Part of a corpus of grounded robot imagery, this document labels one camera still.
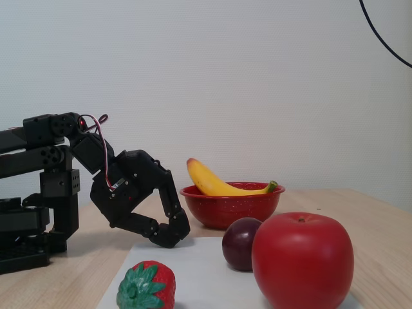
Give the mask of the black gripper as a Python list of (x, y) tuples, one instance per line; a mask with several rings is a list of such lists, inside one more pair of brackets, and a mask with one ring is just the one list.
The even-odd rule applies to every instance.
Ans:
[[(132, 211), (153, 191), (159, 190), (168, 224)], [(191, 231), (171, 171), (143, 150), (122, 151), (99, 172), (91, 186), (90, 198), (111, 228), (139, 234), (163, 248), (173, 248)]]

